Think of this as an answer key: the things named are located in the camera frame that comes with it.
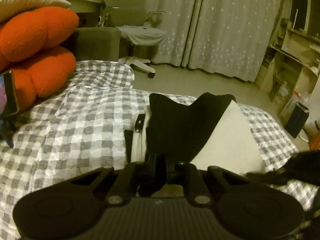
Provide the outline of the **red puffy cushion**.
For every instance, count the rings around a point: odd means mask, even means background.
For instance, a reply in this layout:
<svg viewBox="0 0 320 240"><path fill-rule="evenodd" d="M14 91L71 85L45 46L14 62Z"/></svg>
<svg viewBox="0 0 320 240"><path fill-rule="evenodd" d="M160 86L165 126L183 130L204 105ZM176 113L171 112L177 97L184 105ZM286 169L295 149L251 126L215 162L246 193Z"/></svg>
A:
<svg viewBox="0 0 320 240"><path fill-rule="evenodd" d="M75 68L75 56L61 46L9 65L14 76L19 112L33 106L36 99L45 99L56 93Z"/></svg>
<svg viewBox="0 0 320 240"><path fill-rule="evenodd" d="M60 45L78 24L78 15L61 7L22 12L1 23L1 71L11 63Z"/></svg>

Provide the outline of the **smartphone playing video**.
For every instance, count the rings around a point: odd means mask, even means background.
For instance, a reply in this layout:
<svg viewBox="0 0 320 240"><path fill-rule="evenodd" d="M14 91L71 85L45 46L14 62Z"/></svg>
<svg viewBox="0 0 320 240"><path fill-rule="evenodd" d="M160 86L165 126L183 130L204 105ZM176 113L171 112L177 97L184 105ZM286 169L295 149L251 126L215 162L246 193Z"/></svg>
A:
<svg viewBox="0 0 320 240"><path fill-rule="evenodd" d="M20 110L12 71L1 74L1 119L15 115Z"/></svg>

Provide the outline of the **black and white raglan shirt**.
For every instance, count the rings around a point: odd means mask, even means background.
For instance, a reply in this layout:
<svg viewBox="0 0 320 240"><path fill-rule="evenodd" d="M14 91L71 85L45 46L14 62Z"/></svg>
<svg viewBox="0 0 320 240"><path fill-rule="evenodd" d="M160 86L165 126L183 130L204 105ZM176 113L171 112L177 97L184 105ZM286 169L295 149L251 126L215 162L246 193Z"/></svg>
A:
<svg viewBox="0 0 320 240"><path fill-rule="evenodd" d="M138 188L141 197L159 191L179 163L199 170L219 166L241 176L266 168L250 124L231 94L204 93L184 105L153 93L124 137L127 161L146 164Z"/></svg>

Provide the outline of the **grey checkered quilt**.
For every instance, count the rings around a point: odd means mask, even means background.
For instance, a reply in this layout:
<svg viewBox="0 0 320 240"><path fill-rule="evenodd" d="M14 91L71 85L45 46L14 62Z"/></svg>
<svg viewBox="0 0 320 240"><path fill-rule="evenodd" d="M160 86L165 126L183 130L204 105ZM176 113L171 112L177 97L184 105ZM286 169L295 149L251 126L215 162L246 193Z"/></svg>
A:
<svg viewBox="0 0 320 240"><path fill-rule="evenodd" d="M126 163L124 131L149 102L130 67L78 62L61 92L18 115L14 147L1 142L1 239L18 239L12 218L25 194L99 167Z"/></svg>

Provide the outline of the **dark grey sofa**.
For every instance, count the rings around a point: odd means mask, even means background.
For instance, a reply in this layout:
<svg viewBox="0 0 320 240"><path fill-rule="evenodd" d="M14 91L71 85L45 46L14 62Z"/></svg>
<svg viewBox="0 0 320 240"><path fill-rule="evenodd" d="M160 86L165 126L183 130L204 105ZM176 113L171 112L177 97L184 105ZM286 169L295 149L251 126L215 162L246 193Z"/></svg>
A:
<svg viewBox="0 0 320 240"><path fill-rule="evenodd" d="M114 27L77 28L61 46L73 53L77 61L119 59L121 32Z"/></svg>

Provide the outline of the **wooden shelf unit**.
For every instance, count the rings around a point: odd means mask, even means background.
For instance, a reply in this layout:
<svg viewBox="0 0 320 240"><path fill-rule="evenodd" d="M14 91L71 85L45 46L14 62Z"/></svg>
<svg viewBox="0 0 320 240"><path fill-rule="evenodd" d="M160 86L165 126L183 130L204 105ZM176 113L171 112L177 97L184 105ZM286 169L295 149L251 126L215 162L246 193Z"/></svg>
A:
<svg viewBox="0 0 320 240"><path fill-rule="evenodd" d="M279 114L302 96L310 96L319 78L319 36L293 28L282 18L274 42L268 45L254 84L268 94Z"/></svg>

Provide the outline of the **white desk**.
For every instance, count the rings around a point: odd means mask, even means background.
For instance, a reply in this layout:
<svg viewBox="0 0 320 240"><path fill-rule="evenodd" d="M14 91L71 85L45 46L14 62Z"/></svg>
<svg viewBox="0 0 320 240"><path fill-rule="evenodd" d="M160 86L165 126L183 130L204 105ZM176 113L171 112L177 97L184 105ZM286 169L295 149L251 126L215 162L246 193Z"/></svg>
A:
<svg viewBox="0 0 320 240"><path fill-rule="evenodd" d="M96 0L66 0L71 6L69 9L75 13L99 13L101 2Z"/></svg>

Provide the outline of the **black floor bin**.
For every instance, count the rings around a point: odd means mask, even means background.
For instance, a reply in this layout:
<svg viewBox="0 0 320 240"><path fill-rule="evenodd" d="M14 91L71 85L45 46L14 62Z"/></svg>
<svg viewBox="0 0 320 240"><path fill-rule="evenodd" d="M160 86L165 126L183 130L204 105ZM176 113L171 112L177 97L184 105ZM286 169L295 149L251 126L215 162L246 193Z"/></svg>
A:
<svg viewBox="0 0 320 240"><path fill-rule="evenodd" d="M304 106L300 102L296 103L296 106L285 125L285 130L291 135L291 137L296 138L299 135L309 115L310 112L308 107Z"/></svg>

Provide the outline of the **dark blue phone stand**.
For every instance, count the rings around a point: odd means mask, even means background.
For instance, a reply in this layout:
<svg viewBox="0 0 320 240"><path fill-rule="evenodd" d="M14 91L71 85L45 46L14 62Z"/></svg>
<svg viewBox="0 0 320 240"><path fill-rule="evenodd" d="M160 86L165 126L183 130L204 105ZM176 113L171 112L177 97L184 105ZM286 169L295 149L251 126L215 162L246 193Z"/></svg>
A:
<svg viewBox="0 0 320 240"><path fill-rule="evenodd" d="M9 118L1 119L1 137L6 141L10 148L14 147L13 134L16 131L16 127L12 120Z"/></svg>

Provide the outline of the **white striped pillow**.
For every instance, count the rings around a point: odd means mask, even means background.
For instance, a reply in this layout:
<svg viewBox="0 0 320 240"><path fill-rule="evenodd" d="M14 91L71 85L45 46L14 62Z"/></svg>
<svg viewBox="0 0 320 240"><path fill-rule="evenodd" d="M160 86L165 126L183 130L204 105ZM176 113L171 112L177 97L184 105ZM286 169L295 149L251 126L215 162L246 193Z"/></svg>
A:
<svg viewBox="0 0 320 240"><path fill-rule="evenodd" d="M43 7L69 8L71 3L66 0L1 0L1 23L15 15Z"/></svg>

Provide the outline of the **grey star curtain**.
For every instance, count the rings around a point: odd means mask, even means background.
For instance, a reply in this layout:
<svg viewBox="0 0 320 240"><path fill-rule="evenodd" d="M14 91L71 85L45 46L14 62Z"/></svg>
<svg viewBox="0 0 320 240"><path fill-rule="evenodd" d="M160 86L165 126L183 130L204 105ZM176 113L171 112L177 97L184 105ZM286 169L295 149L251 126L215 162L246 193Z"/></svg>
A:
<svg viewBox="0 0 320 240"><path fill-rule="evenodd" d="M282 1L146 0L164 12L156 25L167 33L151 61L253 82Z"/></svg>

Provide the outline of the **lower red puffy cushion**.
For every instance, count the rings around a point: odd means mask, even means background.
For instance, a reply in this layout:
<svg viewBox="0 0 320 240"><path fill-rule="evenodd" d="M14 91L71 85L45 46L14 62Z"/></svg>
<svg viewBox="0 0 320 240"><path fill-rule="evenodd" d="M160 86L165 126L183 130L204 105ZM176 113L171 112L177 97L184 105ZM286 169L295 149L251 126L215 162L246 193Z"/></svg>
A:
<svg viewBox="0 0 320 240"><path fill-rule="evenodd" d="M61 46L9 65L14 76L19 112L33 106L36 99L45 99L56 93L75 68L75 56Z"/></svg>

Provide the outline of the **upper red puffy cushion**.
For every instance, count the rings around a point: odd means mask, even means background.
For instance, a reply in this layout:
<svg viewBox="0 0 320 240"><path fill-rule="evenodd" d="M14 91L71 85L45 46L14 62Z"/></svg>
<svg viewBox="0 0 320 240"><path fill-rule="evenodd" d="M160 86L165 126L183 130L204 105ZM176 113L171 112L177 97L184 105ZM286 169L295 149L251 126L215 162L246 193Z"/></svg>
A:
<svg viewBox="0 0 320 240"><path fill-rule="evenodd" d="M61 7L22 12L1 23L1 71L11 63L60 45L78 24L78 15Z"/></svg>

